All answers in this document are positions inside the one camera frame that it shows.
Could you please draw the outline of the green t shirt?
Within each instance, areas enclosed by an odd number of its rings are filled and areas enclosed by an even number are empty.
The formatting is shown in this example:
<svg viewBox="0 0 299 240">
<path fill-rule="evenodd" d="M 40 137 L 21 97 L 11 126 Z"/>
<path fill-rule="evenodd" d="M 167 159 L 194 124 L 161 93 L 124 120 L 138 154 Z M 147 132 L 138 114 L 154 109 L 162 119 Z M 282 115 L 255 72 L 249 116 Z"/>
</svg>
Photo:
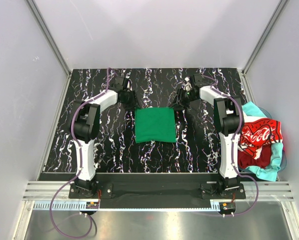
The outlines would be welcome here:
<svg viewBox="0 0 299 240">
<path fill-rule="evenodd" d="M 175 112 L 170 107 L 149 107 L 135 111 L 135 142 L 175 143 Z"/>
</svg>

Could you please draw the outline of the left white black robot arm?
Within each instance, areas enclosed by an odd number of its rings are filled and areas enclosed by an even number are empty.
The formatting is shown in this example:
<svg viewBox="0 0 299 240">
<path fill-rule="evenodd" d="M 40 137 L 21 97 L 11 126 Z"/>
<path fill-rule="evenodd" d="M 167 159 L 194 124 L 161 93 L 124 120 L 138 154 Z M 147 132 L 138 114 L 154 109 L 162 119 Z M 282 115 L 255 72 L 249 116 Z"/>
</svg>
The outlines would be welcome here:
<svg viewBox="0 0 299 240">
<path fill-rule="evenodd" d="M 139 108 L 132 81 L 123 76 L 117 76 L 113 83 L 106 83 L 101 93 L 86 100 L 76 100 L 69 122 L 76 150 L 76 175 L 70 181 L 73 193 L 87 198 L 98 196 L 94 145 L 100 131 L 101 113 L 116 104 L 122 104 L 125 110 L 134 111 Z"/>
</svg>

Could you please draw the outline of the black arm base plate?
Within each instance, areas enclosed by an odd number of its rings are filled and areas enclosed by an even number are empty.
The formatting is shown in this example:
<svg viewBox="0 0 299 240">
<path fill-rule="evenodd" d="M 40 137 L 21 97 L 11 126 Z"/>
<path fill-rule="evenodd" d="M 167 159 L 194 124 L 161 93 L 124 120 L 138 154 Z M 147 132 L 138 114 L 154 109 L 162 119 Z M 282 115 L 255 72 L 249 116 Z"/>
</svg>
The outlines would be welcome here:
<svg viewBox="0 0 299 240">
<path fill-rule="evenodd" d="M 211 200 L 246 199 L 237 179 L 217 173 L 98 173 L 90 181 L 74 180 L 71 199 L 99 200 L 104 210 L 203 209 Z"/>
</svg>

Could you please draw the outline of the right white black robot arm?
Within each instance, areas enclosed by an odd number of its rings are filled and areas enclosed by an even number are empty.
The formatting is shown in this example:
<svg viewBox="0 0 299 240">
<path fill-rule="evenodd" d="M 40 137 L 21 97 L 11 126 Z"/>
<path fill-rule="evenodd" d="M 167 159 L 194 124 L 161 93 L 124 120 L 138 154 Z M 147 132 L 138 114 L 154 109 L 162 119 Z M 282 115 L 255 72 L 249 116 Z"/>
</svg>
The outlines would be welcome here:
<svg viewBox="0 0 299 240">
<path fill-rule="evenodd" d="M 185 79 L 170 104 L 175 111 L 185 110 L 196 100 L 213 106 L 213 123 L 220 139 L 220 166 L 215 191 L 221 197 L 232 198 L 240 192 L 238 145 L 244 125 L 244 114 L 239 96 L 231 96 L 216 88 L 217 81 L 205 85 L 208 77 L 194 74 Z"/>
</svg>

